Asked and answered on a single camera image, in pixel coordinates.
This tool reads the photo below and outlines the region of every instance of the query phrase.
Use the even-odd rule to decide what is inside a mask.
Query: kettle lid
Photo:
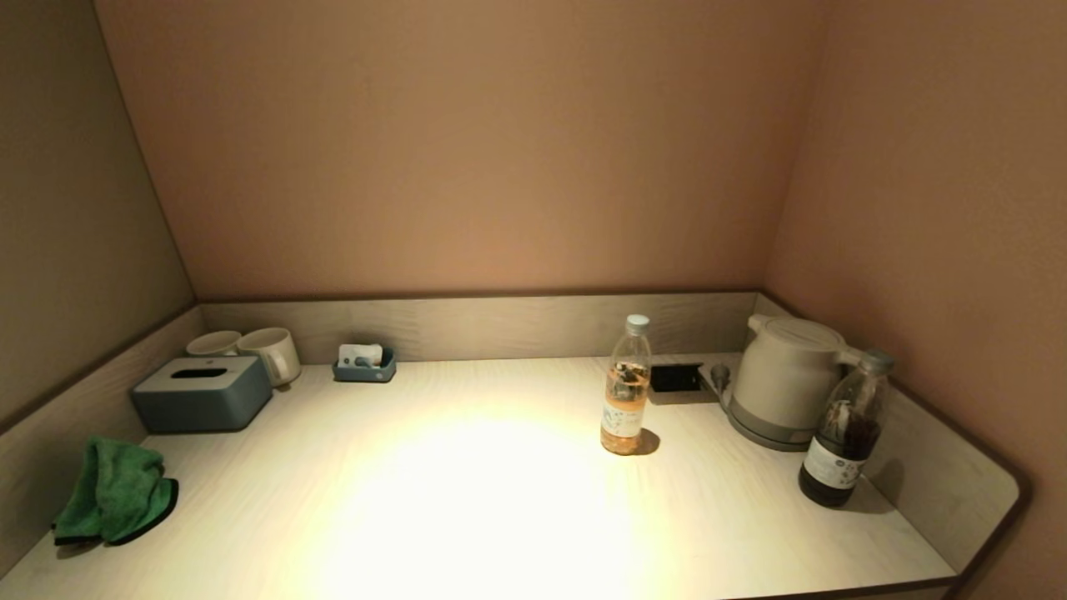
[[[793,317],[770,319],[763,331],[780,342],[803,350],[830,352],[845,345],[845,338],[825,325]]]

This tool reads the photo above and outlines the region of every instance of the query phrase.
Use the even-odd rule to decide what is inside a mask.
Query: beige wall
[[[757,286],[826,6],[97,7],[218,299]]]
[[[0,5],[0,431],[192,301],[89,0]]]
[[[767,287],[1022,465],[971,598],[1067,589],[1067,3],[843,2]]]

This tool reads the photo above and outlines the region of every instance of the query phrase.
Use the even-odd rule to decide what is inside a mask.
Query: green cloth
[[[74,495],[55,519],[55,546],[133,541],[162,522],[177,501],[178,483],[163,478],[163,455],[93,436]]]

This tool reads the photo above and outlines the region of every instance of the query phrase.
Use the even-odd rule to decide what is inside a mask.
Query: white mug
[[[271,327],[253,331],[237,342],[237,350],[246,357],[259,357],[267,367],[270,384],[285,385],[300,375],[300,358],[288,329]]]
[[[236,357],[240,338],[239,331],[212,331],[190,342],[186,353],[190,357]]]

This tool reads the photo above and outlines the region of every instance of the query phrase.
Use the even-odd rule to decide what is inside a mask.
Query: tissue box
[[[271,398],[258,357],[174,359],[130,391],[153,433],[237,431]]]

